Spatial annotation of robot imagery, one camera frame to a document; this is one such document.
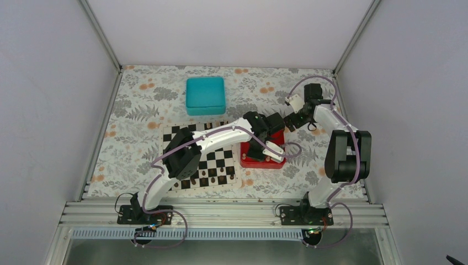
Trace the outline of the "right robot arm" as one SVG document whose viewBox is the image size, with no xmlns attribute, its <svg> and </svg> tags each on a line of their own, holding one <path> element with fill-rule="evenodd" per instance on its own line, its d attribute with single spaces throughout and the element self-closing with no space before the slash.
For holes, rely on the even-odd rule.
<svg viewBox="0 0 468 265">
<path fill-rule="evenodd" d="M 312 225 L 320 218 L 320 210 L 344 187 L 366 179 L 371 166 L 371 133 L 359 130 L 339 114 L 332 99 L 324 99 L 318 83 L 304 87 L 304 96 L 289 93 L 285 103 L 293 112 L 284 120 L 290 131 L 306 124 L 319 125 L 329 136 L 325 156 L 325 178 L 304 198 L 307 203 L 299 210 L 299 218 Z"/>
</svg>

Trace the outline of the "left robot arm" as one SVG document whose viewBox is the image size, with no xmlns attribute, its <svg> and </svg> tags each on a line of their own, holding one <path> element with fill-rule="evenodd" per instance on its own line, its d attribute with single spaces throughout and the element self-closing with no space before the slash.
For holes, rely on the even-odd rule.
<svg viewBox="0 0 468 265">
<path fill-rule="evenodd" d="M 264 161 L 270 157 L 281 163 L 286 155 L 280 146 L 273 143 L 272 136 L 284 129 L 285 123 L 279 113 L 265 116 L 257 112 L 247 112 L 243 117 L 213 129 L 179 129 L 164 153 L 150 164 L 160 170 L 159 175 L 144 190 L 132 196 L 132 217 L 141 224 L 149 222 L 163 195 L 176 181 L 191 177 L 198 169 L 201 157 L 217 149 L 247 142 L 248 158 Z"/>
</svg>

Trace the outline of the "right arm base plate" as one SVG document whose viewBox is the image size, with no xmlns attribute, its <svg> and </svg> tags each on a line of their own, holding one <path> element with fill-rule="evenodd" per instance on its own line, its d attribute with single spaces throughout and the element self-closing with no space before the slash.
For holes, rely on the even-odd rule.
<svg viewBox="0 0 468 265">
<path fill-rule="evenodd" d="M 334 225 L 333 214 L 330 208 L 281 206 L 279 208 L 279 216 L 283 226 Z"/>
</svg>

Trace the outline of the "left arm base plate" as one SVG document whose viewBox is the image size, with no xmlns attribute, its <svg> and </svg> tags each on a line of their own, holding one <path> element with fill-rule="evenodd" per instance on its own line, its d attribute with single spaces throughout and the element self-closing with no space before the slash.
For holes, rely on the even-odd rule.
<svg viewBox="0 0 468 265">
<path fill-rule="evenodd" d="M 143 211 L 138 214 L 131 205 L 122 205 L 119 209 L 117 224 L 119 225 L 170 225 L 172 222 L 172 206 L 161 205 L 155 210 L 170 210 L 158 214 L 146 214 Z"/>
</svg>

